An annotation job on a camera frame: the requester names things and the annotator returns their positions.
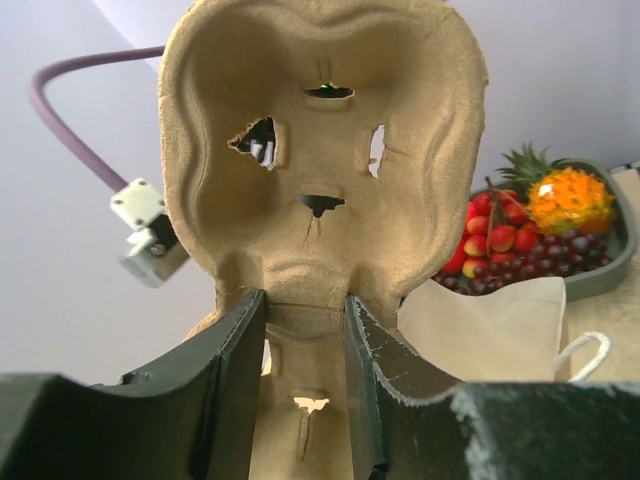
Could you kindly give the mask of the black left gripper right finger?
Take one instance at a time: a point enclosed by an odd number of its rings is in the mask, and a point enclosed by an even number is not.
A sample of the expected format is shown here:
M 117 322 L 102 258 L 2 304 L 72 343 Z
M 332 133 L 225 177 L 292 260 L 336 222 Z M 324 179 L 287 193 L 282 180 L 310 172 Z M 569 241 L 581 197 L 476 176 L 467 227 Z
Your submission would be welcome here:
M 464 383 L 345 302 L 357 479 L 635 479 L 635 383 Z

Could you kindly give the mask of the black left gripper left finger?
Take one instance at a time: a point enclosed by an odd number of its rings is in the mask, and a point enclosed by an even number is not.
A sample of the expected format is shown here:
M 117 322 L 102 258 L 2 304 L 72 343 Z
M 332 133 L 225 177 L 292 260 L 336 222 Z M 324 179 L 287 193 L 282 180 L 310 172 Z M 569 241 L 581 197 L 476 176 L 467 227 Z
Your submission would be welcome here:
M 255 290 L 116 385 L 3 376 L 2 477 L 247 478 L 265 325 L 266 298 Z

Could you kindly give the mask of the brown paper takeout bag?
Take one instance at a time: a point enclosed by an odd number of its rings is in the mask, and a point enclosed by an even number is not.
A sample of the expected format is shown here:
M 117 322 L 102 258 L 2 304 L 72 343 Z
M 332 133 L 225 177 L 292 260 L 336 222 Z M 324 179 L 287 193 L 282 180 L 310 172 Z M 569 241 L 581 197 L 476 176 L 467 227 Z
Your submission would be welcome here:
M 582 382 L 612 348 L 601 332 L 565 335 L 561 277 L 514 283 L 483 296 L 429 280 L 403 301 L 397 327 L 419 355 L 467 382 Z

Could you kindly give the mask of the cardboard cup carrier top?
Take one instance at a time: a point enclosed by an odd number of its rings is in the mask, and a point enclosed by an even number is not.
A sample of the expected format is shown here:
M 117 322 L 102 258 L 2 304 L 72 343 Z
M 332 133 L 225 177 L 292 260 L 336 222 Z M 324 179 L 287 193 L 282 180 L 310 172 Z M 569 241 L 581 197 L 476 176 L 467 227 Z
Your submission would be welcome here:
M 443 1 L 198 1 L 159 70 L 165 202 L 222 318 L 266 294 L 253 479 L 348 479 L 344 303 L 388 327 L 456 248 L 484 129 Z

